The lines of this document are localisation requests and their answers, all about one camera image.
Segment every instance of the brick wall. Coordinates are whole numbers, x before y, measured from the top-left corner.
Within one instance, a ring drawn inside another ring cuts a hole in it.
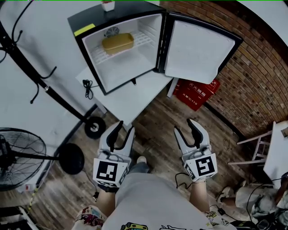
[[[242,19],[245,17],[208,1],[161,1],[160,5],[224,27],[244,39],[216,77],[221,86],[208,100],[244,136],[270,129],[274,120],[287,119],[288,66],[275,47]]]

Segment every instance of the black round base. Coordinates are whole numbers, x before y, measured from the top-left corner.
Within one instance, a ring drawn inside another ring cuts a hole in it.
[[[91,139],[98,139],[106,130],[106,124],[100,117],[90,117],[89,123],[85,124],[85,133]]]
[[[66,144],[59,149],[59,163],[64,172],[75,175],[84,168],[84,154],[75,144]]]

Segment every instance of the person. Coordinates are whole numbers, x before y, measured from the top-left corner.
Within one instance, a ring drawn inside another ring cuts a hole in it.
[[[206,181],[191,186],[189,201],[167,180],[148,174],[137,159],[118,192],[99,191],[95,206],[81,210],[72,230],[235,230],[209,211]]]
[[[227,206],[247,209],[257,220],[270,218],[283,226],[288,226],[288,178],[282,176],[281,187],[277,189],[241,187],[231,197],[232,188],[226,187],[221,192],[217,202]]]

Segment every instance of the yellow container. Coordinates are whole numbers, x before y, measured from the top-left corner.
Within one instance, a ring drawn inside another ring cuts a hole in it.
[[[134,45],[134,38],[131,34],[118,34],[110,38],[105,38],[102,45],[107,54],[116,54],[126,49],[130,49]]]

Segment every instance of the mini refrigerator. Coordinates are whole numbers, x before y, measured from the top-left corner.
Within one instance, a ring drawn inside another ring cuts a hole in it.
[[[243,41],[221,27],[146,1],[116,1],[109,12],[97,5],[68,22],[104,95],[149,71],[209,84]],[[119,33],[130,33],[134,45],[108,55],[102,40]]]

